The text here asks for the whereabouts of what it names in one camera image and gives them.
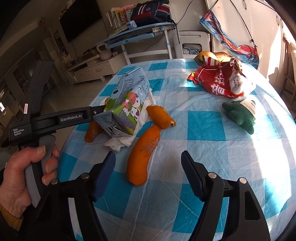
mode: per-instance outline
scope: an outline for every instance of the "blue and white checkered tablecloth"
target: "blue and white checkered tablecloth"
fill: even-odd
[[[132,64],[114,76],[92,102],[109,97],[121,75],[142,67],[153,89],[176,120],[176,127],[161,132],[161,139],[149,165],[145,185],[134,187],[125,172],[130,148],[116,153],[116,166],[106,192],[94,205],[109,240],[187,241],[196,225],[202,205],[188,184],[181,166],[181,153],[188,150],[195,161],[224,179],[245,177],[267,219],[271,240],[284,230],[296,210],[296,125],[286,105],[267,80],[253,67],[243,64],[243,72],[257,88],[251,93],[256,102],[255,133],[249,135],[233,122],[221,105],[229,101],[211,95],[187,82],[197,65],[192,60],[173,59]],[[152,122],[147,122],[139,137]],[[110,151],[109,139],[100,134],[85,143],[88,124],[74,128],[59,159],[58,178],[75,179],[103,161]],[[78,240],[81,231],[73,200],[69,201],[73,229]],[[214,240],[225,225],[228,199],[224,198]]]

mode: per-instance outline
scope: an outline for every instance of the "desk leg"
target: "desk leg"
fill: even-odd
[[[170,59],[173,59],[173,57],[172,57],[172,49],[170,47],[170,40],[168,39],[168,31],[165,29],[164,33],[165,33],[165,39],[167,41],[168,56],[170,57]]]
[[[125,57],[125,59],[126,59],[127,64],[128,64],[128,65],[131,64],[131,62],[130,62],[130,60],[129,60],[129,57],[128,57],[128,53],[127,53],[127,51],[126,51],[126,48],[124,47],[124,44],[121,45],[121,48],[122,48],[123,55],[124,55],[124,57]]]

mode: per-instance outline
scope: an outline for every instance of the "metal screw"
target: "metal screw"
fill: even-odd
[[[87,172],[82,173],[80,176],[81,176],[82,179],[88,179],[89,178],[89,174]]]
[[[216,173],[214,173],[214,172],[209,172],[209,177],[210,178],[212,178],[212,179],[214,179],[214,178],[216,178],[217,177],[217,174]]]
[[[241,183],[243,183],[243,184],[246,184],[246,183],[247,183],[247,180],[246,180],[245,178],[243,178],[243,177],[241,177],[241,178],[239,179],[239,181],[240,181]]]
[[[51,183],[52,185],[55,185],[55,184],[58,183],[58,181],[59,181],[59,180],[55,178],[55,179],[52,179],[52,181],[51,181],[50,183]]]

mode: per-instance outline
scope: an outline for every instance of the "green stuffed toy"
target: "green stuffed toy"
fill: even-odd
[[[222,107],[236,124],[245,129],[250,135],[254,134],[255,101],[245,99],[231,103],[224,102]]]

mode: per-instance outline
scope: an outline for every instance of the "backpack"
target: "backpack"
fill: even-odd
[[[134,20],[138,27],[154,23],[171,22],[169,13],[169,0],[152,0],[138,3],[133,10],[131,20]]]

